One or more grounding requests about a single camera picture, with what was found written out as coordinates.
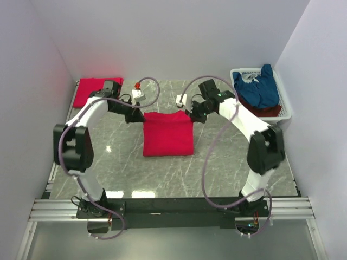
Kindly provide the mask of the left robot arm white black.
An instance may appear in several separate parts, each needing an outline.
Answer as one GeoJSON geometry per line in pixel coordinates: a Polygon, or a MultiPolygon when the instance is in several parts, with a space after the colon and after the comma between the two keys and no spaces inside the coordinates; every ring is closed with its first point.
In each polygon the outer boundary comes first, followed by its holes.
{"type": "Polygon", "coordinates": [[[145,121],[139,109],[140,101],[145,99],[140,83],[134,85],[127,100],[122,99],[121,88],[115,81],[105,81],[101,89],[89,94],[75,117],[53,129],[54,161],[79,186],[79,209],[97,218],[107,214],[108,200],[105,189],[90,170],[94,160],[90,130],[107,112],[123,115],[127,123],[145,121]]]}

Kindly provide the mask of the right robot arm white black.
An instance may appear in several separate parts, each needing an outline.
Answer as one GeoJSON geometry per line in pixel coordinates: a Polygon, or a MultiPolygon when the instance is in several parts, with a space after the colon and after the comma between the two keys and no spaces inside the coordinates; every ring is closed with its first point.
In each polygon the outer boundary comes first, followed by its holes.
{"type": "Polygon", "coordinates": [[[203,102],[194,101],[186,93],[177,95],[176,105],[184,108],[192,122],[205,123],[207,116],[216,113],[233,124],[247,139],[247,164],[249,174],[240,191],[240,198],[231,204],[218,205],[207,198],[207,202],[217,209],[231,209],[238,206],[239,212],[250,216],[258,203],[268,193],[267,184],[274,171],[285,160],[283,132],[252,114],[240,101],[236,90],[220,91],[215,76],[203,76],[199,84],[203,102]]]}

